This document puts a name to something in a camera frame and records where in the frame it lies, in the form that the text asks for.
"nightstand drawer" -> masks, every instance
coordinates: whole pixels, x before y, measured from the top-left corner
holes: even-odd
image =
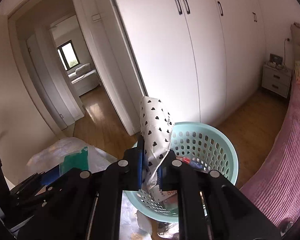
[[[264,68],[263,75],[264,78],[273,79],[287,87],[290,85],[290,76],[287,76],[283,72],[276,71],[275,69]]]
[[[263,78],[263,87],[287,98],[289,87],[277,82],[273,78]]]

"pink bedspread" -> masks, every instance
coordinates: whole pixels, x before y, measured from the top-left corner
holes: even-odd
[[[276,226],[285,218],[296,221],[300,216],[300,85],[295,78],[288,111],[272,150],[241,192]]]

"laundry basket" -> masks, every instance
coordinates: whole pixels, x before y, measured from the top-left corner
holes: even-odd
[[[195,158],[206,171],[217,170],[233,185],[238,177],[238,158],[229,139],[219,130],[202,123],[180,122],[172,130],[171,146],[177,156]],[[131,203],[144,215],[157,221],[178,223],[178,214],[171,212],[147,192],[125,191]]]

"round metal bolt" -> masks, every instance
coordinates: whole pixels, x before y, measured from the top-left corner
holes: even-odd
[[[88,171],[82,171],[81,173],[80,173],[80,177],[82,178],[82,179],[86,179],[86,178],[88,178],[90,176],[90,173],[88,172]]]
[[[172,165],[176,166],[176,167],[180,167],[182,165],[182,162],[179,160],[174,160],[174,161],[172,161]]]
[[[129,163],[128,163],[128,161],[126,161],[126,160],[120,160],[117,164],[118,164],[119,166],[121,166],[121,167],[125,167],[125,166],[127,166]]]
[[[213,178],[218,178],[220,176],[219,171],[210,171],[210,176]]]

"white couch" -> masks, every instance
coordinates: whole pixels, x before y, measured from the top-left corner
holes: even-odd
[[[100,84],[96,69],[91,70],[90,63],[77,68],[75,72],[69,74],[69,79],[71,80],[78,96],[89,92]]]

